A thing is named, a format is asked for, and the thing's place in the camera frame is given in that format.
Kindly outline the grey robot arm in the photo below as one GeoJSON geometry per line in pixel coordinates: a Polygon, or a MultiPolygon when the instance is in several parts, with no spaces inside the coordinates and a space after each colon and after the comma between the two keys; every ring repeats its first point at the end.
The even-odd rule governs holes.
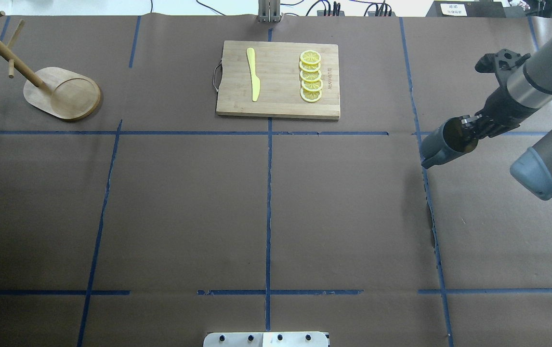
{"type": "MultiPolygon", "coordinates": [[[[472,152],[478,141],[514,130],[552,101],[552,38],[533,54],[502,49],[479,59],[475,70],[494,73],[499,87],[474,116],[455,120],[446,144],[455,156],[472,152]]],[[[552,129],[510,167],[510,174],[541,200],[552,199],[552,129]]]]}

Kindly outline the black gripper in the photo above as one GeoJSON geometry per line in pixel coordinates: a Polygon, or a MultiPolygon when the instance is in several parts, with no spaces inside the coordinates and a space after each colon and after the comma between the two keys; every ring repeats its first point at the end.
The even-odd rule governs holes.
{"type": "Polygon", "coordinates": [[[458,120],[461,128],[467,130],[467,141],[479,141],[520,127],[520,123],[538,110],[521,105],[510,96],[507,86],[499,86],[476,116],[460,116],[458,120]]]}

